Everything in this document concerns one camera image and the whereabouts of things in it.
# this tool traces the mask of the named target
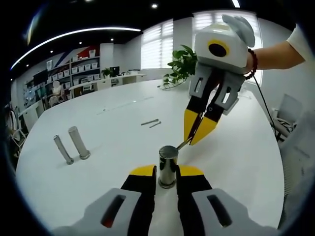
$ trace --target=potted plant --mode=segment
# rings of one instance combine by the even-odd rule
[[[184,50],[173,51],[173,61],[168,63],[173,73],[164,75],[163,85],[165,88],[172,88],[182,84],[186,79],[195,74],[197,55],[186,45],[181,45]]]
[[[103,74],[103,77],[104,77],[105,79],[109,79],[111,73],[112,73],[112,71],[111,71],[110,68],[105,68],[104,70],[102,70],[102,74]]]

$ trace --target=metal rod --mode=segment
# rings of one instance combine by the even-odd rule
[[[154,124],[154,125],[150,126],[149,128],[152,128],[152,127],[154,127],[154,126],[157,126],[158,124],[161,124],[161,123],[162,123],[162,122],[160,121],[159,123]]]
[[[56,135],[54,137],[55,144],[57,145],[59,151],[61,152],[62,156],[64,157],[65,161],[68,165],[71,165],[73,163],[73,159],[69,156],[67,150],[64,148],[63,143],[61,142],[61,139],[59,135]]]
[[[80,159],[82,160],[88,159],[91,153],[86,149],[79,134],[78,128],[76,126],[71,127],[69,128],[68,133],[75,145],[75,148],[78,150],[80,154]]]
[[[187,145],[191,140],[192,140],[192,137],[190,137],[190,138],[186,139],[185,141],[183,141],[181,144],[178,145],[177,150],[179,151],[180,149],[182,149],[182,147]]]
[[[178,150],[173,146],[163,146],[159,150],[159,178],[162,188],[172,188],[176,183]]]
[[[141,125],[145,125],[145,124],[151,124],[153,122],[158,122],[158,119],[154,119],[152,121],[148,121],[148,122],[145,122],[145,123],[142,123]]]

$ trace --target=window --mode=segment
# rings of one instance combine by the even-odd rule
[[[231,15],[231,16],[242,16],[244,17],[249,24],[252,26],[252,29],[255,34],[255,46],[251,49],[262,48],[262,39],[260,33],[260,27],[258,19],[254,13],[245,12],[245,11],[235,11],[235,10],[217,10],[217,11],[207,11],[207,12],[198,12],[194,14],[194,24],[193,24],[193,48],[194,48],[194,38],[197,32],[211,23],[223,22],[222,15]],[[259,85],[262,81],[262,71],[258,70],[255,73],[255,77]],[[248,82],[254,83],[254,78],[248,80]]]
[[[213,23],[213,15],[210,11],[198,12],[193,15],[192,50],[195,51],[195,38],[198,31]]]
[[[170,68],[173,60],[173,20],[163,22],[143,32],[141,69]]]

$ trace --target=metal cylinder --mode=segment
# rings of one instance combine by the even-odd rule
[[[163,146],[159,150],[159,178],[162,188],[172,188],[176,183],[178,150],[173,146]]]
[[[64,157],[65,161],[67,162],[67,164],[71,165],[73,163],[73,159],[69,156],[68,152],[64,148],[64,145],[61,142],[61,139],[60,139],[59,135],[56,135],[54,137],[54,141],[55,141],[59,151],[61,152],[62,156]]]
[[[81,136],[79,134],[78,128],[76,126],[69,128],[68,133],[75,145],[75,148],[78,150],[80,154],[80,158],[82,160],[88,159],[91,155],[90,152],[86,149]]]

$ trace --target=desk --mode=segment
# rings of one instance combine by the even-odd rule
[[[98,84],[98,83],[105,82],[105,81],[112,81],[114,79],[121,80],[120,85],[126,85],[126,84],[136,83],[137,82],[137,76],[144,76],[144,75],[146,75],[146,74],[122,75],[122,76],[112,77],[109,79],[93,80],[93,81],[89,81],[86,83],[74,85],[74,86],[70,87],[69,90],[73,90],[73,89],[83,87],[86,85]]]
[[[158,165],[158,150],[177,146],[184,136],[187,89],[162,91],[161,81],[146,81],[101,90],[47,111],[34,125],[21,151],[16,180],[27,203],[49,229],[72,225],[85,208],[112,187],[121,187],[129,172]],[[201,169],[213,188],[244,204],[252,220],[277,227],[284,202],[284,174],[272,128],[249,91],[216,129],[179,153],[178,163]],[[140,124],[153,119],[162,124]],[[68,128],[77,126],[91,151],[80,160]],[[68,166],[53,136],[59,134],[75,162]],[[157,185],[150,234],[182,234],[176,188]]]
[[[24,109],[22,112],[19,113],[19,117],[23,116],[25,125],[28,129],[28,132],[31,131],[32,127],[34,126],[35,122],[44,112],[43,102],[39,100],[35,102],[31,106]]]

